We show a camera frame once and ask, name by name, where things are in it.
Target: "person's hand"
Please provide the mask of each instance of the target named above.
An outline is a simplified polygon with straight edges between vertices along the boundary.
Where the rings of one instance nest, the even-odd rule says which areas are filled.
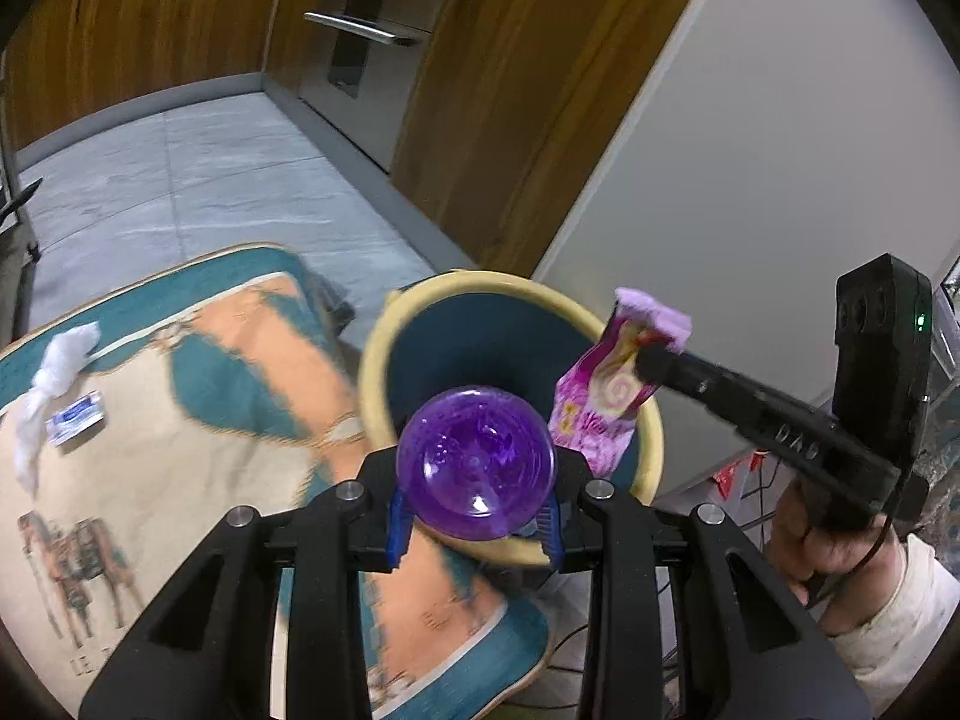
[[[810,528],[800,481],[794,480],[776,504],[773,536],[764,555],[786,584],[808,603],[803,583],[814,573],[845,574],[860,562],[880,535],[884,517],[862,533],[828,533]],[[827,635],[846,634],[872,620],[893,597],[904,567],[904,546],[893,529],[867,565],[844,582],[820,619]]]

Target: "red object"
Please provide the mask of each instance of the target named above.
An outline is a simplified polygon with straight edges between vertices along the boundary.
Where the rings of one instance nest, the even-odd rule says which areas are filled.
[[[760,464],[763,463],[763,459],[767,456],[767,453],[760,449],[755,449],[750,454],[750,470],[756,471]],[[712,479],[717,484],[717,490],[720,490],[720,495],[724,500],[727,500],[730,497],[731,489],[733,488],[733,477],[736,476],[736,466],[739,466],[741,463],[747,461],[746,457],[742,457],[739,460],[734,460],[729,466],[724,467],[717,471],[716,474],[713,474]]]

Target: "candy bar wrapper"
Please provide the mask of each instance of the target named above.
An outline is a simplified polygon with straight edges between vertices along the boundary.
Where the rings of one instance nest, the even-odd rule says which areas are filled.
[[[656,389],[634,373],[637,349],[665,343],[683,351],[690,317],[640,290],[618,289],[599,343],[557,382],[550,435],[558,446],[587,458],[594,476],[608,477],[637,429],[637,410]]]

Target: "white cotton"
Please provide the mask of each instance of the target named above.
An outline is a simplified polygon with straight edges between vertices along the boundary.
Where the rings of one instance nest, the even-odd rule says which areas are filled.
[[[47,404],[70,389],[99,340],[100,327],[96,322],[56,334],[47,344],[40,369],[34,374],[30,391],[24,396],[16,423],[13,466],[16,480],[32,497],[37,496],[40,483],[37,456],[43,445]]]
[[[877,616],[833,639],[867,694],[874,717],[920,671],[960,603],[960,581],[937,562],[931,546],[909,536],[904,562],[904,576]]]

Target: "wooden cabinet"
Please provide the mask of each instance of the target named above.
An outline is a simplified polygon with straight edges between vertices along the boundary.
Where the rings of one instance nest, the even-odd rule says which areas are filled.
[[[267,74],[294,94],[299,93],[304,75],[306,47],[316,25],[304,20],[319,0],[277,0],[277,16],[267,50]]]
[[[481,266],[529,275],[688,0],[448,0],[392,181]]]
[[[15,148],[109,105],[261,69],[274,0],[37,0],[8,47]]]

